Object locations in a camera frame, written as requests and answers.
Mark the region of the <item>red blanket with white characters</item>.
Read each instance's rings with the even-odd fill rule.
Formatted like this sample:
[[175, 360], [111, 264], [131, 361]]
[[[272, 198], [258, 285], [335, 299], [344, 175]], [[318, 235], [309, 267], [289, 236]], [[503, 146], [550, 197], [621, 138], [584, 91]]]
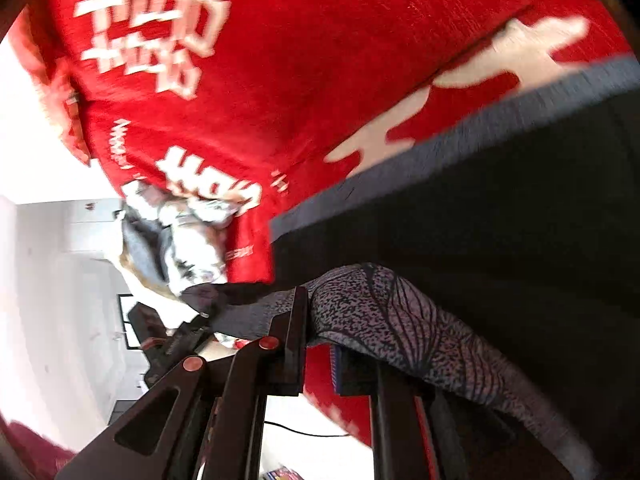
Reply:
[[6, 38], [64, 150], [114, 188], [241, 203], [234, 282], [277, 281], [274, 220], [311, 197], [637, 61], [599, 0], [28, 0]]

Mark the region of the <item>crumpled white patterned clothes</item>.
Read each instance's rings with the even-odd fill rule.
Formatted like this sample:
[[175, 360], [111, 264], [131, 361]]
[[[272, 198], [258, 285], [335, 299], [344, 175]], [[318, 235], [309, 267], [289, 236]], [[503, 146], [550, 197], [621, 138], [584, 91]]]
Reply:
[[136, 268], [180, 297], [190, 287], [228, 282], [227, 228], [240, 204], [179, 197], [139, 180], [122, 187], [122, 237]]

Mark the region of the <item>black pants with patterned waistband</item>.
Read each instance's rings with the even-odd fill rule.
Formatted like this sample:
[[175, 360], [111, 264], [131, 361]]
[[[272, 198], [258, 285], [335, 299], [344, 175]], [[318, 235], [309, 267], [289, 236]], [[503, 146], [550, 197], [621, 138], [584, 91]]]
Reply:
[[308, 292], [308, 339], [433, 387], [468, 479], [639, 474], [639, 64], [487, 107], [274, 220], [277, 281], [186, 303], [256, 339]]

